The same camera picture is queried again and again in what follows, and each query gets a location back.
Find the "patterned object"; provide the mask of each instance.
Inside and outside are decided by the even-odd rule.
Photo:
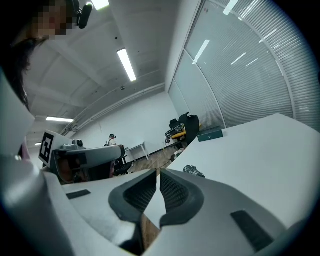
[[[183,172],[194,175],[194,176],[200,176],[205,178],[206,176],[204,176],[204,174],[200,171],[197,170],[197,167],[193,166],[193,165],[187,165],[186,167],[183,168]]]

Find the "headset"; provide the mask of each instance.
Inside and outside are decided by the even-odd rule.
[[[91,11],[94,7],[93,4],[91,2],[87,2],[83,7],[83,9],[81,9],[80,3],[78,0],[67,0],[67,1],[71,2],[73,6],[74,16],[76,17],[76,26],[78,26],[79,29],[83,30],[88,24]]]

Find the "table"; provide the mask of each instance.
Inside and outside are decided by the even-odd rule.
[[[135,150],[135,149],[140,148],[140,147],[141,147],[146,159],[149,161],[150,155],[149,155],[149,153],[147,152],[147,150],[145,148],[145,142],[144,141],[142,143],[138,144],[138,145],[135,145],[133,147],[130,147],[130,148],[126,149],[125,152],[129,152],[131,150]],[[131,154],[131,155],[132,155],[133,160],[136,162],[136,159],[135,159],[134,155],[133,154]]]
[[[196,138],[168,169],[196,166],[207,179],[230,185],[289,228],[306,218],[320,181],[320,133],[281,114],[222,130],[222,138]],[[145,215],[158,227],[166,213],[156,191]]]
[[[171,136],[171,139],[177,139],[177,138],[180,138],[180,137],[182,137],[182,136],[184,136],[186,134],[187,134],[186,133],[186,129],[184,129],[183,132],[179,132],[179,133]]]

